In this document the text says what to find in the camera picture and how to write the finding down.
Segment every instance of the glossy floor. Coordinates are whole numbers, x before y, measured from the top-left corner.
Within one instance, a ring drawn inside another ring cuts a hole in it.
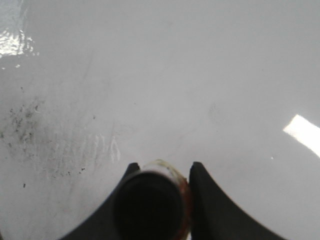
[[[204,163],[320,237],[318,1],[0,0],[0,231],[56,240],[128,163]]]

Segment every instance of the black plastic part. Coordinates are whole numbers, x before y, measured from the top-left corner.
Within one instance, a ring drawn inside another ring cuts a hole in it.
[[[238,207],[200,162],[190,170],[194,212],[192,240],[284,240]]]
[[[171,240],[181,228],[183,200],[178,187],[156,172],[134,174],[114,196],[114,223],[124,240]]]
[[[137,163],[128,165],[119,184],[129,175],[140,170]],[[122,240],[115,229],[112,216],[114,193],[81,225],[61,240]]]

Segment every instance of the stain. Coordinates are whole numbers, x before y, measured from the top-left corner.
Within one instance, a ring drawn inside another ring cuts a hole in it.
[[[215,125],[219,125],[221,123],[221,109],[215,103],[210,105],[208,117]]]
[[[25,113],[25,117],[26,118],[31,118],[32,115],[33,115],[33,113],[31,111],[29,111],[29,110]]]
[[[23,121],[23,118],[20,118],[20,120],[17,122],[17,127],[20,128],[21,127],[21,123]]]
[[[171,28],[173,25],[174,25],[174,22],[173,21],[170,21],[170,20],[165,20],[162,22],[163,25],[166,27],[166,28]]]
[[[90,69],[91,69],[91,65],[93,63],[93,60],[94,60],[94,56],[95,56],[95,51],[92,51],[89,58],[88,58],[88,62],[86,64],[86,68],[84,69],[84,73],[82,75],[82,79],[83,80],[86,80],[87,77],[88,77],[88,74],[90,72]]]

